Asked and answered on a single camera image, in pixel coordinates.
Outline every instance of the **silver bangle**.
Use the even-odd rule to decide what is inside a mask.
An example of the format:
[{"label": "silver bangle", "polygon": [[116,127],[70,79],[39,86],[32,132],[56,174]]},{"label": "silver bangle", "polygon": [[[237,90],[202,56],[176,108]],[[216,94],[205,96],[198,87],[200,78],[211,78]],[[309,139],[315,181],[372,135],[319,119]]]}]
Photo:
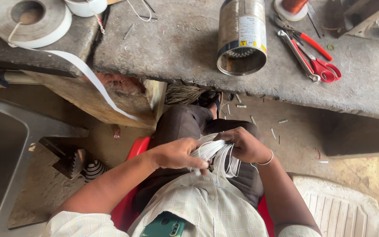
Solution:
[{"label": "silver bangle", "polygon": [[267,161],[266,163],[264,163],[264,164],[260,164],[260,163],[258,163],[257,162],[257,164],[259,164],[259,165],[266,165],[266,164],[268,164],[268,163],[270,163],[271,162],[271,160],[273,159],[273,157],[274,157],[274,153],[273,153],[273,151],[271,150],[271,149],[269,149],[270,151],[271,151],[271,158],[270,158],[270,160],[269,161]]}]

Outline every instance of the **broom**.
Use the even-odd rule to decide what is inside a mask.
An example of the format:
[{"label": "broom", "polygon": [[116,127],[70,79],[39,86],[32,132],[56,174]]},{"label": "broom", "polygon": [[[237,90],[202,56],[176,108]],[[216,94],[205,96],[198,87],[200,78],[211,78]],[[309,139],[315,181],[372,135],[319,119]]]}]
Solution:
[{"label": "broom", "polygon": [[166,105],[193,103],[206,90],[195,86],[184,86],[179,84],[168,85],[166,89]]}]

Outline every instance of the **metal cylinder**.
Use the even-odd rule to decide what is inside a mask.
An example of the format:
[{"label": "metal cylinder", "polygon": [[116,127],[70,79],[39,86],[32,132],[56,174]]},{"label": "metal cylinder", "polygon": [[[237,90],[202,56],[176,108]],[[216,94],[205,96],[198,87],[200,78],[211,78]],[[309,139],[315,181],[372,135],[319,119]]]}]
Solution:
[{"label": "metal cylinder", "polygon": [[220,8],[217,67],[249,75],[267,60],[264,0],[225,0]]}]

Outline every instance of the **wrench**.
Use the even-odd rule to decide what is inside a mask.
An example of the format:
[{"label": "wrench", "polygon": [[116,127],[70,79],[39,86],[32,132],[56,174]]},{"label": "wrench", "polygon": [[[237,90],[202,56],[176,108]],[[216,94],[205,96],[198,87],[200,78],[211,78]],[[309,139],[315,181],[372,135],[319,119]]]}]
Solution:
[{"label": "wrench", "polygon": [[304,60],[302,59],[302,56],[301,54],[299,54],[299,52],[296,50],[295,46],[292,44],[292,41],[291,39],[289,38],[289,35],[286,34],[286,32],[284,32],[283,30],[279,30],[277,32],[277,35],[279,35],[280,37],[282,37],[286,43],[289,45],[289,47],[291,48],[292,52],[295,54],[296,58],[298,59],[298,61],[301,63],[302,65],[302,68],[305,70],[305,72],[307,73],[308,77],[313,80],[313,82],[315,83],[318,83],[320,80],[321,80],[321,77],[317,74],[314,74],[308,67],[307,63],[304,62]]}]

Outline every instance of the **mobile phone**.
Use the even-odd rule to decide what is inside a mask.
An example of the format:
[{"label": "mobile phone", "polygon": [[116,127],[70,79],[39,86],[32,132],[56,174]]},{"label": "mobile phone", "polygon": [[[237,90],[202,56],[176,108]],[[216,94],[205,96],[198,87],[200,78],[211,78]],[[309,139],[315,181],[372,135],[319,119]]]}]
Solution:
[{"label": "mobile phone", "polygon": [[165,211],[143,229],[140,237],[181,237],[185,224],[185,219]]}]

